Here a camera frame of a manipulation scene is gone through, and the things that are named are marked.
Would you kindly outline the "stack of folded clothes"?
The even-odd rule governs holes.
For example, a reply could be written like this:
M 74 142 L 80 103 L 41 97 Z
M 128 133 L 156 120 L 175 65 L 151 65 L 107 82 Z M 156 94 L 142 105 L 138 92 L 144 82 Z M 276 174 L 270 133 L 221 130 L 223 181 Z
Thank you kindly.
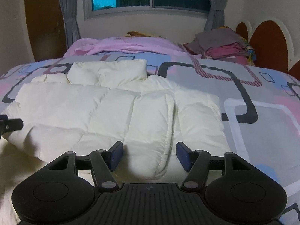
M 195 35 L 184 48 L 202 59 L 235 62 L 241 65 L 254 66 L 256 54 L 249 42 L 228 27 L 219 27 Z

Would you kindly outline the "brown wooden door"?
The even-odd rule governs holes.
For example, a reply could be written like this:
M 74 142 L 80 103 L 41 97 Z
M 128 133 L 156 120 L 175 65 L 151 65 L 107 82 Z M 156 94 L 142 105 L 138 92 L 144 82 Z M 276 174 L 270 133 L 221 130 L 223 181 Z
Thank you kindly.
M 62 57 L 67 47 L 59 0 L 24 0 L 24 7 L 34 60 Z

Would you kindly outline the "left grey curtain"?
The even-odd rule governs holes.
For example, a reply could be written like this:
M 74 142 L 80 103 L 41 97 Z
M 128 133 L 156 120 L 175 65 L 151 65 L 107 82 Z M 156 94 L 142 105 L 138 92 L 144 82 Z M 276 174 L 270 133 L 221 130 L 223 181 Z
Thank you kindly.
M 77 23 L 77 0 L 59 0 L 61 13 L 63 15 L 66 45 L 70 46 L 80 39 Z

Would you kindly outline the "yellow patterned cloth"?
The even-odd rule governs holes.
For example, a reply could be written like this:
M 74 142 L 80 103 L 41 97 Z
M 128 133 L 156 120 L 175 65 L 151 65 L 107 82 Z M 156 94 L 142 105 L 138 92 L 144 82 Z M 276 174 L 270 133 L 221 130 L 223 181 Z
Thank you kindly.
M 130 31 L 127 32 L 126 37 L 148 37 L 148 38 L 154 38 L 155 36 L 152 34 L 147 34 L 147 33 L 141 33 L 138 31 Z

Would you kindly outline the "white puffer jacket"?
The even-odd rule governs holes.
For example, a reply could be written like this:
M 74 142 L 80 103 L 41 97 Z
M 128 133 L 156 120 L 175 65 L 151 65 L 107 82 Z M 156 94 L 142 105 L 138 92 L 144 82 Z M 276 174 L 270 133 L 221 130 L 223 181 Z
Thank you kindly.
M 4 109 L 24 127 L 1 141 L 1 224 L 16 224 L 13 188 L 67 151 L 87 155 L 117 141 L 120 181 L 174 180 L 174 147 L 184 142 L 222 156 L 229 151 L 219 98 L 146 72 L 146 61 L 74 63 L 20 88 Z

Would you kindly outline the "red white headboard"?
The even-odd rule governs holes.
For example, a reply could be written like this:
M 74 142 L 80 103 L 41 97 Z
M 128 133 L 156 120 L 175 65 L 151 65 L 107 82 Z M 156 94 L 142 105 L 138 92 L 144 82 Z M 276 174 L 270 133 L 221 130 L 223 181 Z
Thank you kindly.
M 284 72 L 299 79 L 299 56 L 295 56 L 291 35 L 281 20 L 266 17 L 255 26 L 249 21 L 241 21 L 235 32 L 253 47 L 255 66 Z

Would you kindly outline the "right grey curtain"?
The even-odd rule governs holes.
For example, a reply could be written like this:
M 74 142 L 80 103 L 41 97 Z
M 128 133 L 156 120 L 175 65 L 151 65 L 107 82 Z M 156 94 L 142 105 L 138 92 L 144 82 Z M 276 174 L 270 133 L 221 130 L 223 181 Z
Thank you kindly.
M 225 8 L 228 0 L 209 0 L 211 8 L 205 23 L 204 30 L 210 31 L 224 26 L 225 23 Z

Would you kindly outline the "pink blanket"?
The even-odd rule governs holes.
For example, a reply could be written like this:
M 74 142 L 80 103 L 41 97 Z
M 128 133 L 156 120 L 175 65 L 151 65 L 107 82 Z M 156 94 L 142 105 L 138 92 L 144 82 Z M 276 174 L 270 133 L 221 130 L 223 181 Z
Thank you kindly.
M 94 55 L 101 52 L 140 53 L 153 52 L 173 56 L 188 56 L 183 47 L 157 37 L 110 37 L 105 39 L 83 38 L 74 42 L 64 57 Z

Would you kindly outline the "grey curtain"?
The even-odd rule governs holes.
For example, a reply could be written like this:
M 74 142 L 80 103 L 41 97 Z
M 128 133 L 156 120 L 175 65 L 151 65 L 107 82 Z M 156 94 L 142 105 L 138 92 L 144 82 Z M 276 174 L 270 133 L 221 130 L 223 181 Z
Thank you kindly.
M 211 8 L 205 23 L 204 30 L 210 31 L 224 26 L 225 23 L 225 8 L 228 0 L 209 0 Z
M 63 15 L 66 45 L 70 46 L 80 39 L 77 23 L 77 0 L 59 0 L 61 13 Z

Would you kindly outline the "patterned grey pink bedsheet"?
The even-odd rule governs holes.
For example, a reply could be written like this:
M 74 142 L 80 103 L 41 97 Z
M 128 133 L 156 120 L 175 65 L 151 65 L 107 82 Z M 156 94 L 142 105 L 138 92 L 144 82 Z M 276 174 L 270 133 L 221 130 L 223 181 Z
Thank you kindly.
M 149 74 L 217 95 L 231 150 L 283 186 L 288 203 L 281 222 L 299 224 L 299 82 L 288 74 L 193 56 L 103 52 L 32 62 L 1 74 L 1 109 L 37 76 L 67 73 L 75 62 L 125 59 L 145 59 Z

